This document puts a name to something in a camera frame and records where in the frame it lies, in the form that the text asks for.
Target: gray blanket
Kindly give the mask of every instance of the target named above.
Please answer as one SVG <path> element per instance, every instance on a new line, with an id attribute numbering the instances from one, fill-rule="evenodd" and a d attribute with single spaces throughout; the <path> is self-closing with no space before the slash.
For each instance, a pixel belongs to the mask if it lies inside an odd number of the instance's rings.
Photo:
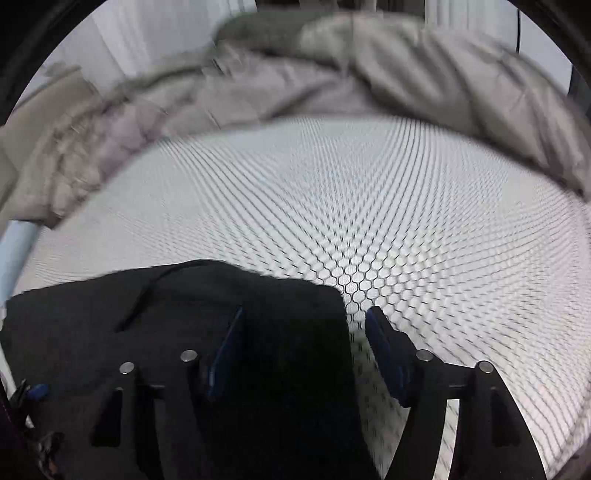
<path id="1" fill-rule="evenodd" d="M 393 14 L 268 11 L 216 47 L 80 105 L 48 129 L 12 217 L 53 227 L 154 141 L 288 115 L 409 115 L 491 142 L 591 197 L 591 127 L 493 39 Z"/>

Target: black cable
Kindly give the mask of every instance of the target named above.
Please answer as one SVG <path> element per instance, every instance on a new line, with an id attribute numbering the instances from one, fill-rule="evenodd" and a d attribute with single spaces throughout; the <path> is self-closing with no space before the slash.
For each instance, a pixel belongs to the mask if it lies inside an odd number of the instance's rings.
<path id="1" fill-rule="evenodd" d="M 517 9 L 517 46 L 515 53 L 519 53 L 519 46 L 521 45 L 521 11 Z"/>

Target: bed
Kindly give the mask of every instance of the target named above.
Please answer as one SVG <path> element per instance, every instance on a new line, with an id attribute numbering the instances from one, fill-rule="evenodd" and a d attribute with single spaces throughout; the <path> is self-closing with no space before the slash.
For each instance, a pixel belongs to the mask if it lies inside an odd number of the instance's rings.
<path id="1" fill-rule="evenodd" d="M 491 360 L 552 477 L 591 427 L 590 215 L 542 173 L 444 128 L 291 118 L 154 145 L 42 231 L 15 293 L 194 258 L 334 286 L 382 474 L 407 413 L 365 339 L 372 305 L 444 361 Z M 450 403 L 437 479 L 456 422 Z"/>

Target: blue gripper pad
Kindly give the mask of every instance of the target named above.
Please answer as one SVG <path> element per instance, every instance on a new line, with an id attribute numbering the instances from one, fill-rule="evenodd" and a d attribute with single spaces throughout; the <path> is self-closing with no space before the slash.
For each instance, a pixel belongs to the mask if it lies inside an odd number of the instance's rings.
<path id="1" fill-rule="evenodd" d="M 414 395 L 414 357 L 417 352 L 413 342 L 406 333 L 392 328 L 380 307 L 371 307 L 365 313 L 365 336 L 388 392 L 403 407 L 410 407 Z"/>

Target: mattress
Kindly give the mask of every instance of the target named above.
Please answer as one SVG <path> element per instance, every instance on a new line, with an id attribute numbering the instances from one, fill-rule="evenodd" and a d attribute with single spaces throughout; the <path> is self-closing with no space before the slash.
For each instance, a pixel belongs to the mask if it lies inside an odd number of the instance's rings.
<path id="1" fill-rule="evenodd" d="M 446 362 L 491 360 L 552 476 L 591 426 L 589 214 L 543 174 L 443 128 L 295 118 L 157 144 L 41 234 L 17 291 L 194 258 L 334 286 L 382 474 L 408 412 L 365 338 L 372 305 Z M 437 479 L 457 414 L 450 402 Z"/>

